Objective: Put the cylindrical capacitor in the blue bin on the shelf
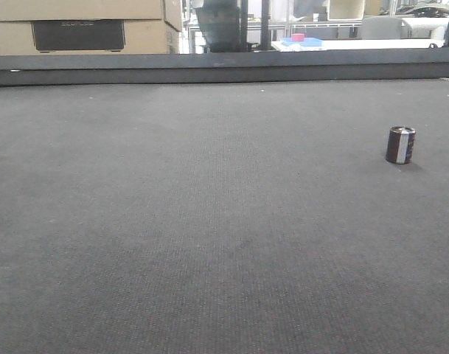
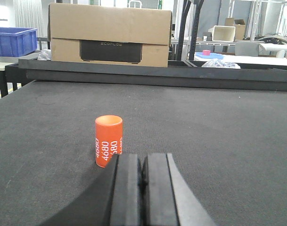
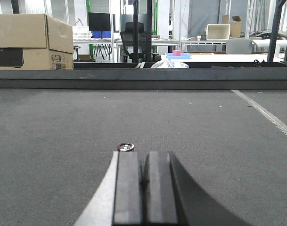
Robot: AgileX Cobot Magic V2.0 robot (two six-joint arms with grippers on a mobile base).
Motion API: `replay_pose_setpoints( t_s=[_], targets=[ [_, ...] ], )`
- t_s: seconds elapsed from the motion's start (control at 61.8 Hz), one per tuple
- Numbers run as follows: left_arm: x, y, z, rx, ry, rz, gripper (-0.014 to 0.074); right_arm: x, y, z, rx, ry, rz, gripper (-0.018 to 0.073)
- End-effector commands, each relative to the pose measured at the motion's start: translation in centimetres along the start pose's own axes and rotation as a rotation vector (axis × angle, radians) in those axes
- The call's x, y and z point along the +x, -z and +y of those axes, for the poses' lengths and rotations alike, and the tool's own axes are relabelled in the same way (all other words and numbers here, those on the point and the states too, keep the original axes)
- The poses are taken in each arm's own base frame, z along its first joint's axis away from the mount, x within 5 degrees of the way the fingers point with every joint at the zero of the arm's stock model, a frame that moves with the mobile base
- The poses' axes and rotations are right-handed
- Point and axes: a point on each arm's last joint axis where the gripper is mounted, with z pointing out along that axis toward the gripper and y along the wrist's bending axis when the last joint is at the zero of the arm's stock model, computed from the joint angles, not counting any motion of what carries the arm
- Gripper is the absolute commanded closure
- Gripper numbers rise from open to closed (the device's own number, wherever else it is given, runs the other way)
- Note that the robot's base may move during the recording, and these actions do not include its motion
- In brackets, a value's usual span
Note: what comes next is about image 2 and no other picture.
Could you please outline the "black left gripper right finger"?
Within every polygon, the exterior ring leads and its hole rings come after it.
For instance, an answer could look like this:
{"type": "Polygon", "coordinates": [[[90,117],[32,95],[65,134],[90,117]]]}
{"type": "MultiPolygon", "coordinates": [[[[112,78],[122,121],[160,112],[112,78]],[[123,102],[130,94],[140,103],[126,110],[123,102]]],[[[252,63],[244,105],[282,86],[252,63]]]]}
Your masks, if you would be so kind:
{"type": "Polygon", "coordinates": [[[214,226],[179,172],[172,154],[152,153],[143,166],[146,226],[214,226]]]}

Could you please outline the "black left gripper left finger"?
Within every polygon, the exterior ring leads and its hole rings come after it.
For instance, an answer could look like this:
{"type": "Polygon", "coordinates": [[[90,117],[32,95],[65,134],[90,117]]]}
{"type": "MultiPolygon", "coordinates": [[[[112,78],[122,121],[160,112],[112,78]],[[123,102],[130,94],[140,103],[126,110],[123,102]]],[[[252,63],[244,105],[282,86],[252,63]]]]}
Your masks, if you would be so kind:
{"type": "Polygon", "coordinates": [[[136,154],[115,154],[76,199],[43,226],[139,226],[140,163],[136,154]]]}

